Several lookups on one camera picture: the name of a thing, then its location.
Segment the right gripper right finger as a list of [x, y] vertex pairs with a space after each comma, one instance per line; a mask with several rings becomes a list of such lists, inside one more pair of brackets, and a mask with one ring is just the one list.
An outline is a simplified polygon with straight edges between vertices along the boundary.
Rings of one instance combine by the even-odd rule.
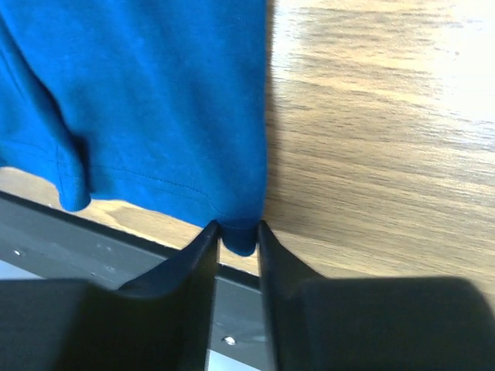
[[460, 277], [327, 278], [258, 225], [273, 370], [492, 370], [494, 315]]

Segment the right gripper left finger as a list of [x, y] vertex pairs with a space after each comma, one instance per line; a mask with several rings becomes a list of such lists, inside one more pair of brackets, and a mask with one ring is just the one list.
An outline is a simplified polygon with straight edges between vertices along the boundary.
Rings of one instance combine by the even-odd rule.
[[3, 370], [202, 370], [219, 226], [116, 290], [82, 279], [1, 282]]

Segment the dark blue printed t-shirt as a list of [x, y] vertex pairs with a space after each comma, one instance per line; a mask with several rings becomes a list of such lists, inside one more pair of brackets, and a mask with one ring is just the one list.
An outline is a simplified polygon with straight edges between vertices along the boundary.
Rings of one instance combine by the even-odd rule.
[[120, 199], [254, 253], [267, 178], [264, 1], [3, 1], [1, 164], [70, 212]]

